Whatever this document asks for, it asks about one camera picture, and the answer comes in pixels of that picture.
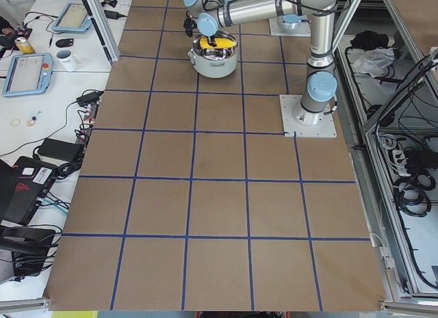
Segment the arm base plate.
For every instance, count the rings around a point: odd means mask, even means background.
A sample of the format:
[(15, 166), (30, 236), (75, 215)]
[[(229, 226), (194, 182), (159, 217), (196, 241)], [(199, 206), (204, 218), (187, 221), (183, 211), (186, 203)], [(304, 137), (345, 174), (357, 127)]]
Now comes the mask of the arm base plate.
[(285, 137), (336, 138), (337, 132), (330, 104), (320, 113), (309, 113), (301, 106), (301, 95), (279, 96)]
[(283, 20), (283, 17), (269, 19), (270, 35), (271, 36), (289, 36), (309, 38), (311, 36), (309, 19), (300, 19), (294, 23), (288, 23)]

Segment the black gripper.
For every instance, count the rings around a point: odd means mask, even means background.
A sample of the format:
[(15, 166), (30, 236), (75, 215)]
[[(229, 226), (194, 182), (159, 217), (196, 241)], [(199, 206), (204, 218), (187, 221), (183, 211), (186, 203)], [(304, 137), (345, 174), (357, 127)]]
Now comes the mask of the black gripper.
[(183, 28), (185, 30), (186, 35), (191, 38), (192, 32), (197, 29), (197, 24), (194, 17), (187, 10), (185, 12), (185, 20), (183, 22)]
[(208, 44), (216, 44), (214, 36), (207, 36), (207, 43)]

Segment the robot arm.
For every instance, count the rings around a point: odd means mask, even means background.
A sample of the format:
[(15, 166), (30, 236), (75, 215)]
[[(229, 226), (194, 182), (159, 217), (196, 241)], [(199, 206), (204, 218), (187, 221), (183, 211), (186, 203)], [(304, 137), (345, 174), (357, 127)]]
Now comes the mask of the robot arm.
[(306, 90), (292, 109), (302, 125), (316, 125), (334, 97), (333, 32), (338, 0), (183, 0), (198, 30), (212, 37), (221, 27), (231, 27), (290, 14), (311, 17), (311, 40), (307, 58)]
[(220, 28), (217, 17), (219, 10), (230, 1), (232, 0), (182, 0), (186, 8), (183, 22), (185, 34), (191, 38), (197, 29), (204, 36), (214, 36)]

